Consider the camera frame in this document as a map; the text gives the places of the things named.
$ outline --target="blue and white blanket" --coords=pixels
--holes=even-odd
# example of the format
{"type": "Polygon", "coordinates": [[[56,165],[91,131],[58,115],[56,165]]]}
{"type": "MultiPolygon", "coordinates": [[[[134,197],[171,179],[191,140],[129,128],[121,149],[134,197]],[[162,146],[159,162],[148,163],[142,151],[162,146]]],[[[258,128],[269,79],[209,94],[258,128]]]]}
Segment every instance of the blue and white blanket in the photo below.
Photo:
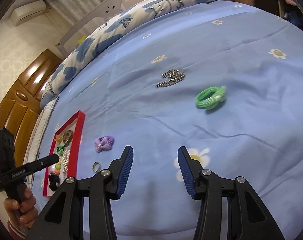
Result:
{"type": "Polygon", "coordinates": [[[114,16],[75,49],[48,79],[40,102],[43,109],[95,57],[138,26],[162,15],[216,0],[145,0],[114,16]]]}

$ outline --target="yellow star decoration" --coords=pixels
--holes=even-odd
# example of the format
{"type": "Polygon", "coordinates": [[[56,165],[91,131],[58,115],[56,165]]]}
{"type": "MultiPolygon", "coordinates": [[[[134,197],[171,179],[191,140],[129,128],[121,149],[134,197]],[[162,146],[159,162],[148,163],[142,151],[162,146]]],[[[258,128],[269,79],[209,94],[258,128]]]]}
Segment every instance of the yellow star decoration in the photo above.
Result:
{"type": "Polygon", "coordinates": [[[82,36],[82,38],[80,40],[78,40],[77,43],[80,45],[85,39],[86,39],[86,37],[82,36]]]}

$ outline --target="blue gripper pad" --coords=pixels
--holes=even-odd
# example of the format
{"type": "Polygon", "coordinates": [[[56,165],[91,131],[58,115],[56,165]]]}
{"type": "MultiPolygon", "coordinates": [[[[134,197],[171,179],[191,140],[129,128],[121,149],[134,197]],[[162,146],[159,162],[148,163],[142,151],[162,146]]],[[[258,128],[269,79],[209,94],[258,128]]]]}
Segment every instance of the blue gripper pad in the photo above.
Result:
{"type": "Polygon", "coordinates": [[[120,198],[121,195],[123,195],[123,193],[125,192],[125,188],[132,164],[133,164],[133,148],[130,147],[118,177],[118,186],[115,192],[118,198],[120,198]]]}
{"type": "Polygon", "coordinates": [[[192,160],[189,156],[188,151],[185,147],[180,147],[178,149],[178,164],[180,167],[180,170],[183,175],[184,183],[187,189],[187,193],[191,195],[192,199],[196,197],[196,190],[195,190],[195,183],[194,183],[194,176],[193,173],[188,165],[188,161],[186,158],[189,158],[189,160],[192,160]]]}

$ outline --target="white air conditioner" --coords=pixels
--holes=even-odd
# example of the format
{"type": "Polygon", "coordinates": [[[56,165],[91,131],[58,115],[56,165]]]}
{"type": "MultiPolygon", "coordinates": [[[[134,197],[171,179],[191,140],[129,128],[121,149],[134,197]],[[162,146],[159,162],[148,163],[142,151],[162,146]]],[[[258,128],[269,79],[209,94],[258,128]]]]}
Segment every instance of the white air conditioner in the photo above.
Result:
{"type": "Polygon", "coordinates": [[[42,14],[46,9],[46,4],[43,0],[26,4],[19,8],[16,8],[10,19],[13,25],[17,26],[21,23],[24,23],[40,14],[42,14]]]}

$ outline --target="hand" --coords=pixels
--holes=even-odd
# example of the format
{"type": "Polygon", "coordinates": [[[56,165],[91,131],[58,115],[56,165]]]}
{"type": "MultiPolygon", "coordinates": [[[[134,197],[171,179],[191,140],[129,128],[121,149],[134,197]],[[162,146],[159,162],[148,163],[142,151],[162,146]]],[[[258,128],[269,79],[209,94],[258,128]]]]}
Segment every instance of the hand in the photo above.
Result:
{"type": "Polygon", "coordinates": [[[293,0],[285,0],[285,2],[290,4],[290,5],[297,6],[297,4],[293,0]]]}
{"type": "Polygon", "coordinates": [[[25,196],[25,200],[20,205],[16,200],[11,198],[6,198],[4,200],[4,207],[5,210],[7,211],[11,224],[17,229],[19,229],[20,231],[23,230],[21,228],[18,219],[13,213],[13,210],[20,209],[20,211],[24,213],[19,219],[23,224],[25,224],[27,228],[31,228],[36,218],[38,217],[38,210],[34,207],[36,204],[36,199],[32,195],[30,188],[27,187],[25,189],[24,196],[25,196]]]}

